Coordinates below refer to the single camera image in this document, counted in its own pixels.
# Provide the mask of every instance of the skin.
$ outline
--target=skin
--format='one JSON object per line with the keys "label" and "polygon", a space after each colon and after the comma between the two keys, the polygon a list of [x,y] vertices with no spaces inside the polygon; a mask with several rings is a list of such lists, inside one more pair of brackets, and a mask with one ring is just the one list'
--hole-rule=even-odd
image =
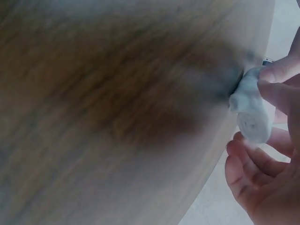
{"label": "skin", "polygon": [[267,144],[291,162],[275,161],[239,132],[227,145],[226,180],[255,225],[299,225],[300,28],[288,56],[261,72],[258,87],[277,108],[276,122],[288,123],[288,131],[273,128]]}

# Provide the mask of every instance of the rolled tissue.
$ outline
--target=rolled tissue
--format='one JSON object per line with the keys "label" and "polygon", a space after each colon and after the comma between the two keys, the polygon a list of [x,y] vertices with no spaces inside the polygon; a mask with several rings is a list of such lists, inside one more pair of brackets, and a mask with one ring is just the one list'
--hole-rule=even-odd
{"label": "rolled tissue", "polygon": [[249,70],[229,98],[230,110],[238,114],[241,133],[253,143],[268,141],[275,118],[275,107],[262,98],[257,87],[258,76],[263,68]]}

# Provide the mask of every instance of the white floor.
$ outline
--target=white floor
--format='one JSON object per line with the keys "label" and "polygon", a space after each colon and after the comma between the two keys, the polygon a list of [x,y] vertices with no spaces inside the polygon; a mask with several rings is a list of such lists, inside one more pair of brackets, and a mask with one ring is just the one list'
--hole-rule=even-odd
{"label": "white floor", "polygon": [[[300,26],[300,9],[296,0],[276,0],[275,13],[266,57],[278,60],[286,56]],[[278,125],[287,129],[287,125]],[[263,149],[280,161],[288,159],[271,147]],[[224,152],[213,173],[179,225],[253,225],[235,202],[225,181]]]}

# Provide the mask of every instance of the fingernail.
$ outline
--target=fingernail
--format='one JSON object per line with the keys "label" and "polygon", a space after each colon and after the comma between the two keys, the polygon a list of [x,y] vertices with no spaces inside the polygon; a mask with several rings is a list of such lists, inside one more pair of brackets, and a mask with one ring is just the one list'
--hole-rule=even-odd
{"label": "fingernail", "polygon": [[263,69],[260,72],[259,78],[262,79],[262,80],[266,80],[268,82],[271,82],[271,83],[273,83],[273,82],[276,81],[275,76],[274,76],[272,70],[269,69],[269,68]]}
{"label": "fingernail", "polygon": [[266,84],[270,84],[270,82],[266,81],[266,80],[263,80],[263,79],[259,79],[257,81],[257,84],[258,85],[266,85]]}

